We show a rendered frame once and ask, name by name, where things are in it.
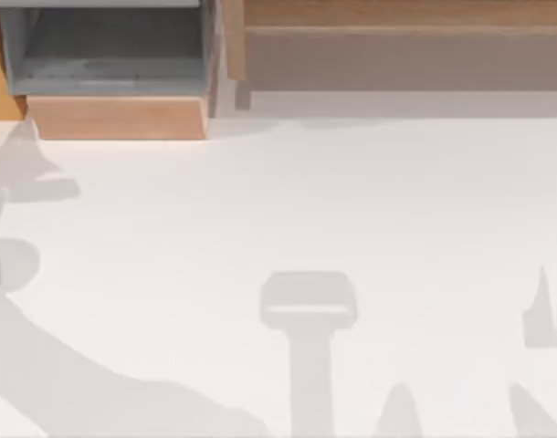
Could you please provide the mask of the pale wooden drawer front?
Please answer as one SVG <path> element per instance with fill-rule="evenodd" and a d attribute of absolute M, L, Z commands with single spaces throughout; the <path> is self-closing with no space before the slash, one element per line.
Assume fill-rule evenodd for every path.
<path fill-rule="evenodd" d="M 209 99 L 183 96 L 29 96 L 39 137 L 58 141 L 168 141 L 207 137 Z"/>

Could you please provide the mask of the wooden open shelf unit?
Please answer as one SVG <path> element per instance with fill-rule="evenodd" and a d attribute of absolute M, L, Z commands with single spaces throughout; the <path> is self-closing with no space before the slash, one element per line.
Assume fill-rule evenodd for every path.
<path fill-rule="evenodd" d="M 228 76 L 264 92 L 557 89 L 557 0 L 220 0 Z"/>

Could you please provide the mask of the pulled-out drawer grey inside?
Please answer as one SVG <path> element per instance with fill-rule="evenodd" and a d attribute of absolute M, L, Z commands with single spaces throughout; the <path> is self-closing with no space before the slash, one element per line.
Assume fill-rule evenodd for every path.
<path fill-rule="evenodd" d="M 26 96 L 200 96 L 216 0 L 0 0 L 9 88 Z"/>

